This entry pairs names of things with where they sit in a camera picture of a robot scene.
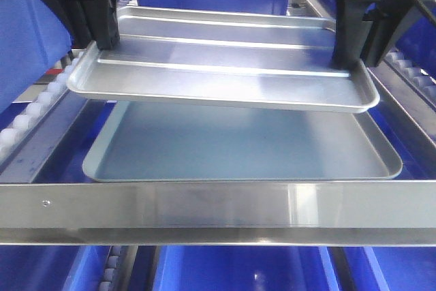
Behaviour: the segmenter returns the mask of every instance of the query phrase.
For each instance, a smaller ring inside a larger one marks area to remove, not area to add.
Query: silver tray
[[[121,102],[83,163],[101,182],[388,179],[401,159],[367,113]]]
[[[334,70],[323,18],[147,7],[119,10],[121,42],[91,44],[68,80],[85,97],[364,112],[379,95],[362,63]]]

